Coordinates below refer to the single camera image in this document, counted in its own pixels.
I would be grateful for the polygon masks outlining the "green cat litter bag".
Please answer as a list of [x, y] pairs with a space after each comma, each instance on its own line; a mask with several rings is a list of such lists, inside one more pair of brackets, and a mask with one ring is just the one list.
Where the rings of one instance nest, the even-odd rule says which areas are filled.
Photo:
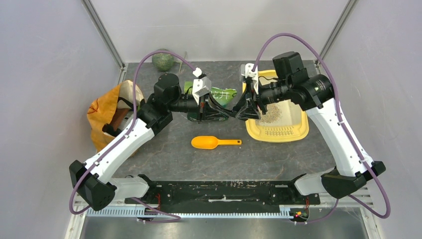
[[[190, 94], [192, 91], [192, 87], [193, 87], [193, 82], [186, 81], [184, 83], [185, 93]], [[237, 95], [237, 90], [212, 87], [211, 95], [222, 107], [227, 108], [227, 105]], [[192, 121], [192, 122], [199, 122], [199, 114], [187, 113], [187, 120]], [[228, 117], [218, 115], [218, 116], [205, 116], [205, 119], [203, 119], [202, 121], [225, 121], [225, 120], [228, 120]]]

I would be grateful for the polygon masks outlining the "orange plastic litter scoop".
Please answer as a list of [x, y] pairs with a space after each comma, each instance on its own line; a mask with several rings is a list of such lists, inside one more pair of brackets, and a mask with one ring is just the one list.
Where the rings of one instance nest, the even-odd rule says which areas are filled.
[[222, 145], [242, 145], [241, 139], [219, 139], [215, 136], [196, 136], [191, 140], [191, 145], [198, 149], [215, 149]]

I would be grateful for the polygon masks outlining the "black bag clip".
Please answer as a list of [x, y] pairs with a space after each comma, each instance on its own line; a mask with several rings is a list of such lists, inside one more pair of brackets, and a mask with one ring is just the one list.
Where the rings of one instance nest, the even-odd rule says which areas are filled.
[[235, 119], [237, 119], [238, 118], [238, 111], [234, 111], [234, 110], [224, 110], [224, 112], [228, 115], [228, 116], [230, 116], [230, 117], [232, 117], [232, 118], [235, 118]]

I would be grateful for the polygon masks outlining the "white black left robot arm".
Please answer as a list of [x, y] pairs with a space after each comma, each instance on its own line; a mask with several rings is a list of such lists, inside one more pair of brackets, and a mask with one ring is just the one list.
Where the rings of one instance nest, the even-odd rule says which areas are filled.
[[211, 81], [205, 74], [196, 72], [192, 96], [182, 93], [175, 74], [163, 74], [156, 82], [148, 100], [134, 111], [133, 118], [102, 150], [84, 163], [76, 160], [70, 167], [73, 191], [69, 201], [81, 196], [95, 211], [105, 208], [113, 200], [138, 198], [144, 203], [155, 200], [156, 190], [137, 176], [113, 178], [115, 171], [143, 144], [161, 132], [173, 119], [173, 112], [188, 112], [205, 107], [201, 98], [210, 94]]

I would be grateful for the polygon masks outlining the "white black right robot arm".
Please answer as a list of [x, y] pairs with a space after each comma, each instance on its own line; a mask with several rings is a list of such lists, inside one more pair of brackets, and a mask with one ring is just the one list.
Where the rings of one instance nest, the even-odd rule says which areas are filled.
[[317, 126], [335, 160], [332, 169], [297, 177], [294, 186], [287, 190], [292, 203], [299, 204], [313, 193], [328, 193], [341, 199], [386, 171], [385, 164], [373, 160], [349, 128], [328, 77], [309, 76], [297, 52], [280, 54], [272, 62], [276, 80], [266, 85], [259, 81], [254, 64], [240, 67], [244, 88], [233, 116], [240, 120], [260, 119], [268, 105], [288, 100]]

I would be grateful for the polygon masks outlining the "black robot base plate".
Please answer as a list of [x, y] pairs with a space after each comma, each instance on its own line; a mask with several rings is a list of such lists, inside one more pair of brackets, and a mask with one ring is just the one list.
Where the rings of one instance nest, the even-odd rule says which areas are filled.
[[269, 205], [319, 205], [319, 194], [303, 196], [293, 181], [152, 181], [145, 203], [160, 206], [187, 202], [264, 202]]

